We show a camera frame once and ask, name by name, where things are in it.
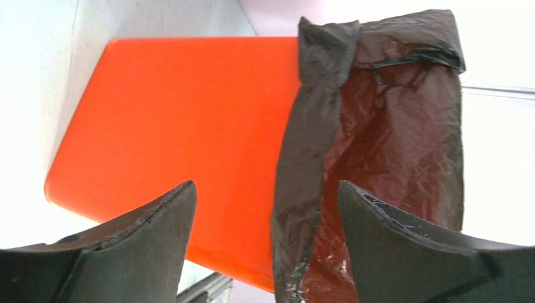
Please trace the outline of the orange plastic trash bin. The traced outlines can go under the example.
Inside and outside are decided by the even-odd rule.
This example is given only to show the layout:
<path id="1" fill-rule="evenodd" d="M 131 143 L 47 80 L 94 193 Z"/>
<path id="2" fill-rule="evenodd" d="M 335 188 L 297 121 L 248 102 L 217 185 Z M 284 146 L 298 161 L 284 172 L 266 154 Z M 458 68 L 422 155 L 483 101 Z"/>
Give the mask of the orange plastic trash bin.
<path id="1" fill-rule="evenodd" d="M 105 222 L 192 180 L 186 258 L 272 292 L 276 166 L 299 86 L 295 37 L 111 41 L 45 197 Z"/>

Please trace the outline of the right aluminium frame post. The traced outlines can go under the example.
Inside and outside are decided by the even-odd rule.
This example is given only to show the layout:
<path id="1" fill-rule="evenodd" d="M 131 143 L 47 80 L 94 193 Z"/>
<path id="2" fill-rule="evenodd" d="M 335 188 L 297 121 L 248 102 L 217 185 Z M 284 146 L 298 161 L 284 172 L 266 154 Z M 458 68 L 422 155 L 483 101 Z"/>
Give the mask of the right aluminium frame post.
<path id="1" fill-rule="evenodd" d="M 521 88 L 521 87 L 500 87 L 500 86 L 463 86 L 462 91 L 466 94 L 472 95 L 484 95 L 491 97 L 504 97 L 513 98 L 519 100 L 534 101 L 534 89 L 533 88 Z"/>

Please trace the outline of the black plastic trash bag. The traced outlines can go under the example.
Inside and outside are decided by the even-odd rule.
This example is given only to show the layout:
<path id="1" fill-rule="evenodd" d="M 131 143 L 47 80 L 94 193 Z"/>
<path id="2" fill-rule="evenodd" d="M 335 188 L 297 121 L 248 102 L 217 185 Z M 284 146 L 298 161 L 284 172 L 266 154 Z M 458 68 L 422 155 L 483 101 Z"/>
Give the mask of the black plastic trash bag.
<path id="1" fill-rule="evenodd" d="M 336 192 L 341 180 L 459 231 L 466 69 L 453 12 L 298 24 L 301 82 L 270 220 L 277 302 L 356 302 Z"/>

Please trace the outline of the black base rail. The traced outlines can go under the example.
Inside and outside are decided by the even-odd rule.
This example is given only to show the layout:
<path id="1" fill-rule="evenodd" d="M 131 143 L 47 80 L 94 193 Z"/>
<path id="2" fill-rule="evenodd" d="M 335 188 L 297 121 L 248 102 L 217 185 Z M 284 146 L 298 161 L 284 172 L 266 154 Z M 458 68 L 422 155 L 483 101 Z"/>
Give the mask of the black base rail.
<path id="1" fill-rule="evenodd" d="M 176 296 L 176 303 L 227 303 L 233 279 L 221 273 L 212 273 Z"/>

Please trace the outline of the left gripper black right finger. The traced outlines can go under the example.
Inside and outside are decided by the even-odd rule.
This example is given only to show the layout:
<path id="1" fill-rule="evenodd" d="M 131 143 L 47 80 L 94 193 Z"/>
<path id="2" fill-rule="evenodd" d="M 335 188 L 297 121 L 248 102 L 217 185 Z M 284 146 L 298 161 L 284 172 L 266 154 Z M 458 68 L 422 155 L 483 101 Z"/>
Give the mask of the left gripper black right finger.
<path id="1" fill-rule="evenodd" d="M 464 235 L 349 181 L 341 223 L 360 302 L 533 302 L 534 248 Z"/>

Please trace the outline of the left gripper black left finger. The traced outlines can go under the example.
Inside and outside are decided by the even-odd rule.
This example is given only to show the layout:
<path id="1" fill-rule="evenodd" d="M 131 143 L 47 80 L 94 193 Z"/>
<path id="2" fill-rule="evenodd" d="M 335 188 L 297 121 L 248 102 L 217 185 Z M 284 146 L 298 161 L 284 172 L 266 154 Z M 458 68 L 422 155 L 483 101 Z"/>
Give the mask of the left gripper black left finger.
<path id="1" fill-rule="evenodd" d="M 197 192 L 186 181 L 53 244 L 1 251 L 2 302 L 174 302 Z"/>

